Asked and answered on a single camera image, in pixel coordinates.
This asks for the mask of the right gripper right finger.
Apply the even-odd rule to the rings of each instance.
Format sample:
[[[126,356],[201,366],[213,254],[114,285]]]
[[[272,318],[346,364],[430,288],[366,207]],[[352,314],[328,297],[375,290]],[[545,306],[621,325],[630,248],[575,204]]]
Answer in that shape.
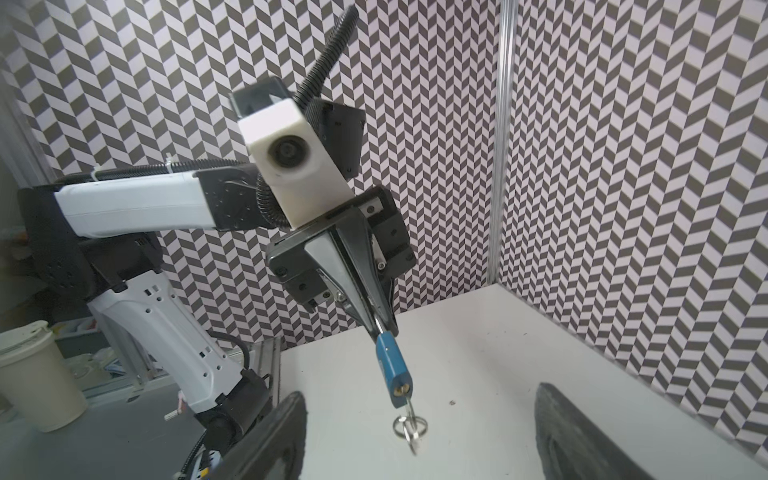
[[[652,479],[550,383],[537,387],[534,419],[545,479]]]

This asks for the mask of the blue padlock with keys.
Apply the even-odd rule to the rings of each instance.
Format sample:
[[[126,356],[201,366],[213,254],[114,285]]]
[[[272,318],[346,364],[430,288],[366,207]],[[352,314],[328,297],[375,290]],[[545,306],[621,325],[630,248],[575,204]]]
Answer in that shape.
[[[413,380],[398,346],[395,335],[376,320],[378,335],[375,340],[376,358],[385,388],[395,409],[403,409],[392,423],[397,438],[405,441],[411,454],[416,457],[422,438],[428,432],[428,422],[416,414],[413,402]]]

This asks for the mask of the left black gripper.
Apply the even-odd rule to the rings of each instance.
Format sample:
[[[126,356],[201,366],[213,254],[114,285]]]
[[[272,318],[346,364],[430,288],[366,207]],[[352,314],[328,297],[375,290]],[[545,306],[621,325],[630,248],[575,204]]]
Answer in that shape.
[[[306,310],[336,301],[372,339],[399,334],[393,284],[416,265],[416,254],[388,188],[374,186],[278,239],[266,261]]]

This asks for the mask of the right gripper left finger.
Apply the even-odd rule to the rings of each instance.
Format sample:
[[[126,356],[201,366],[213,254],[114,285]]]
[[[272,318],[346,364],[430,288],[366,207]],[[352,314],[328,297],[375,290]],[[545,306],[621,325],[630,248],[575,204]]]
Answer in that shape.
[[[242,437],[222,455],[210,479],[298,479],[306,451],[308,412],[304,395],[290,393],[276,407],[264,395],[225,400]]]

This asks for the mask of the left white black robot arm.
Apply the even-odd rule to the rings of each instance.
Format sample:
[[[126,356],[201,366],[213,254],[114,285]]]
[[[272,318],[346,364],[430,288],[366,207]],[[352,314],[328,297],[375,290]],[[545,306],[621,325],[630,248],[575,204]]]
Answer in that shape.
[[[205,159],[71,175],[18,194],[40,278],[125,329],[173,378],[203,443],[226,453],[272,409],[266,382],[237,366],[174,296],[161,230],[244,231],[267,225],[255,165]],[[313,311],[335,301],[363,326],[392,404],[413,380],[396,342],[396,280],[416,262],[391,192],[374,186],[272,243],[269,269]]]

